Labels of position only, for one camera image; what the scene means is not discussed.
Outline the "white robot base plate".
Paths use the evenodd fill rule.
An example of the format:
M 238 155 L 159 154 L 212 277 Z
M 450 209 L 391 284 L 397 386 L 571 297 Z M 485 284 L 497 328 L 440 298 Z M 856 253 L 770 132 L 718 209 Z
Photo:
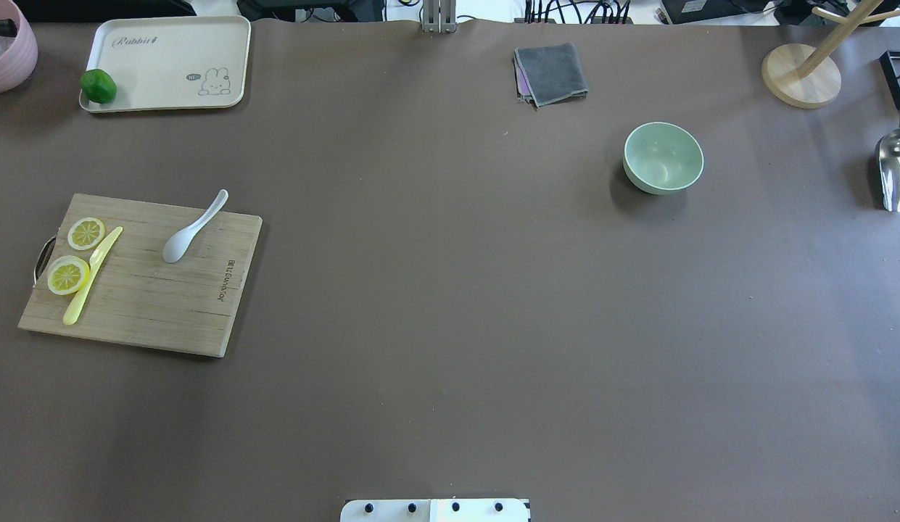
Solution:
M 340 521 L 530 521 L 528 500 L 519 498 L 431 498 L 352 500 Z

